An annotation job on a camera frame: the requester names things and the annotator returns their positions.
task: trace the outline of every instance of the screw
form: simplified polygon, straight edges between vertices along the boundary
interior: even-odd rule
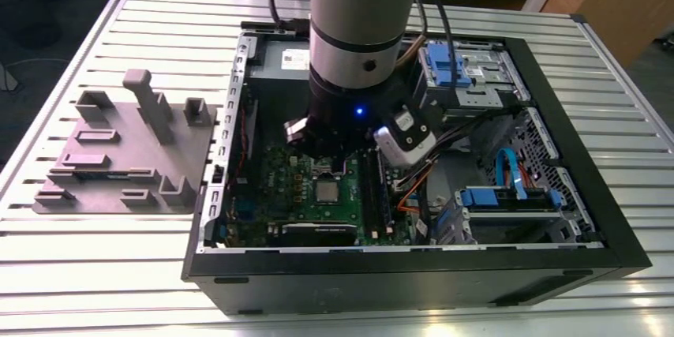
[[[365,61],[362,64],[362,68],[370,72],[377,68],[377,61],[374,59]]]

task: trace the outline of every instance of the floor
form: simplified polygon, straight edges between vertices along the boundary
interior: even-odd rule
[[[0,32],[0,62],[6,64],[31,58],[69,60],[87,35],[107,0],[62,0],[51,9],[63,27],[63,37],[50,48],[31,51],[18,46]],[[66,64],[59,61],[27,62],[11,68],[11,74],[23,84],[15,95],[0,92],[0,167],[7,162],[35,115],[62,76]],[[667,53],[653,44],[628,72],[653,106],[674,128],[674,53]]]

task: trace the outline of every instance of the slotted metal surface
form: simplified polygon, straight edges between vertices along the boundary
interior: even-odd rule
[[[308,0],[278,0],[305,17]],[[434,32],[437,11],[428,7]],[[42,188],[87,89],[129,101],[130,68],[170,102],[222,107],[245,20],[268,0],[111,0],[0,176],[0,331],[87,335],[668,335],[674,327],[674,156],[671,132],[592,30],[568,16],[449,8],[456,33],[528,40],[653,268],[529,308],[232,318],[181,270],[192,215],[38,215]],[[417,10],[410,29],[420,29]]]

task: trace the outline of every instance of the blue latch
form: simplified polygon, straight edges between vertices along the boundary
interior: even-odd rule
[[[472,205],[498,206],[497,192],[494,189],[464,189],[460,192],[464,207]]]
[[[552,189],[551,192],[549,192],[549,195],[551,195],[551,200],[552,200],[552,203],[556,207],[556,209],[560,209],[563,208],[563,205],[565,204],[564,203],[564,195],[560,191],[557,191],[556,189]]]
[[[453,85],[453,67],[450,65],[450,50],[446,43],[429,43],[429,64],[436,73],[436,83],[440,87]],[[464,71],[464,58],[457,56],[457,87],[469,87],[473,80]]]

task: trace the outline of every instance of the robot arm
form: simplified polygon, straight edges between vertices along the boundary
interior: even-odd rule
[[[436,144],[396,71],[413,0],[312,0],[313,92],[308,116],[286,124],[288,142],[337,165],[377,141],[396,166]]]

